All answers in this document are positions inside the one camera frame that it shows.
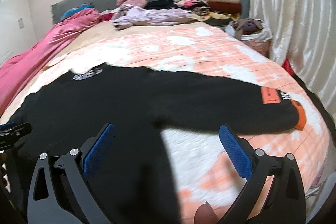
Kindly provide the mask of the right hand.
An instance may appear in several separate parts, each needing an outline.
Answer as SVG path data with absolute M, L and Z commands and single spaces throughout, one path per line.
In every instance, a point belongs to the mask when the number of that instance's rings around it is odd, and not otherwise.
M 218 222 L 219 217 L 208 202 L 198 207 L 194 215 L 194 224 L 217 224 Z

